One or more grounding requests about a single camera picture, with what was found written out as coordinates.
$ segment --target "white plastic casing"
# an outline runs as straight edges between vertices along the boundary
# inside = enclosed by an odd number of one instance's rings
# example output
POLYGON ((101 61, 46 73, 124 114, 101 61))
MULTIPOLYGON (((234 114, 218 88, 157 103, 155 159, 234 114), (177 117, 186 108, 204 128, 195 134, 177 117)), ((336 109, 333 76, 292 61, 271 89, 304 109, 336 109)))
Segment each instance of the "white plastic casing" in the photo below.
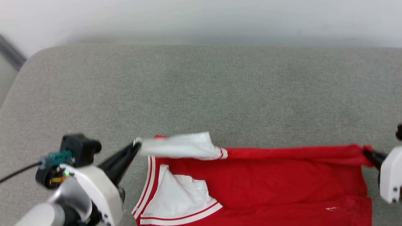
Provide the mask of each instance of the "white plastic casing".
POLYGON ((70 174, 74 174, 78 183, 102 213, 105 224, 116 226, 123 217, 123 203, 119 191, 103 170, 94 165, 74 168, 61 164, 70 174))
POLYGON ((402 146, 394 147, 381 165, 379 193, 388 203, 399 200, 402 186, 402 146))

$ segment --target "white stripe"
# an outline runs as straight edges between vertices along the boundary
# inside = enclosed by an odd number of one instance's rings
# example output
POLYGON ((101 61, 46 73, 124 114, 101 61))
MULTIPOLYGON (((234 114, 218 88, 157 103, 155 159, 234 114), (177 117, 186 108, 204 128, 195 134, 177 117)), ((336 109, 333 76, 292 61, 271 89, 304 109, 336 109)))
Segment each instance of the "white stripe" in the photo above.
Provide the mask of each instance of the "white stripe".
POLYGON ((226 150, 226 149, 224 149, 224 148, 221 148, 221 150, 222 150, 222 157, 221 157, 221 159, 227 158, 227 157, 228 157, 228 150, 226 150))
POLYGON ((206 210, 200 214, 197 214, 197 215, 194 215, 191 217, 187 217, 187 218, 183 218, 180 220, 141 219, 139 222, 140 222, 140 224, 153 224, 153 225, 161 225, 161 226, 188 224, 188 223, 194 222, 196 220, 205 218, 205 217, 215 213, 220 208, 222 208, 222 205, 220 203, 218 203, 209 210, 206 210))
POLYGON ((150 157, 148 158, 148 176, 147 176, 147 181, 145 182, 145 186, 144 186, 144 189, 143 189, 143 191, 142 191, 141 198, 139 199, 137 205, 139 205, 139 203, 141 202, 142 196, 144 195, 144 192, 145 192, 144 200, 142 201, 141 205, 140 205, 139 207, 136 206, 136 207, 133 209, 133 212, 132 212, 132 214, 133 214, 134 211, 137 210, 137 212, 134 214, 134 218, 135 218, 135 219, 137 219, 138 215, 141 213, 142 209, 144 208, 144 206, 145 206, 145 204, 147 203, 148 198, 149 198, 149 196, 150 196, 152 187, 153 187, 153 185, 154 185, 154 180, 155 180, 155 167, 156 167, 156 166, 155 166, 155 157, 154 157, 154 156, 150 156, 150 157), (151 177, 150 177, 150 179, 148 179, 148 177, 149 177, 149 175, 150 175, 150 174, 149 174, 149 170, 150 170, 150 164, 151 164, 151 162, 152 162, 151 177), (145 189, 146 189, 146 187, 147 187, 147 184, 148 184, 148 180, 150 181, 150 183, 149 183, 148 189, 145 191, 145 189))

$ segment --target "white logo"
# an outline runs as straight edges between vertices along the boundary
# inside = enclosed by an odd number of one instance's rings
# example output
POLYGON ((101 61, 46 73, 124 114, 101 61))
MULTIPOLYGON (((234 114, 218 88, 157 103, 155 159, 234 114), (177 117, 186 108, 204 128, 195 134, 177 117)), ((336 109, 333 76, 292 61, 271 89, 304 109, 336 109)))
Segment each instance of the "white logo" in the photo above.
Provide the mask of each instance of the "white logo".
POLYGON ((331 207, 331 208, 325 208, 326 210, 329 210, 329 211, 334 211, 334 210, 336 210, 337 209, 337 207, 331 207))

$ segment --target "white background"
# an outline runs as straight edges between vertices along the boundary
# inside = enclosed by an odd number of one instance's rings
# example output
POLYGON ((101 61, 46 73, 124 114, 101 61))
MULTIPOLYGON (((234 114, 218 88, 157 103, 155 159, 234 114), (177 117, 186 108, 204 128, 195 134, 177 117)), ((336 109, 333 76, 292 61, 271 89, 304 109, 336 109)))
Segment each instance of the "white background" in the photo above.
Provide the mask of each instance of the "white background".
POLYGON ((402 47, 401 0, 0 0, 25 57, 82 42, 402 47))

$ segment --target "gray couch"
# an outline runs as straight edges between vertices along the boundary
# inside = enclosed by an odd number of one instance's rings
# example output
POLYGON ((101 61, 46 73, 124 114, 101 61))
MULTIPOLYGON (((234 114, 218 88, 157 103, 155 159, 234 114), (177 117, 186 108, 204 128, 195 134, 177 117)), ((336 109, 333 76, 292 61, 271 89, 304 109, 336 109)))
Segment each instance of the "gray couch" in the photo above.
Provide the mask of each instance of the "gray couch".
MULTIPOLYGON (((58 151, 82 132, 101 141, 98 163, 135 137, 210 131, 218 146, 371 144, 389 152, 402 121, 402 50, 70 45, 41 51, 0 110, 0 177, 58 151)), ((364 168, 373 225, 402 225, 364 168)), ((130 216, 146 178, 136 158, 123 179, 130 216)), ((51 194, 30 170, 0 185, 0 225, 51 194)))

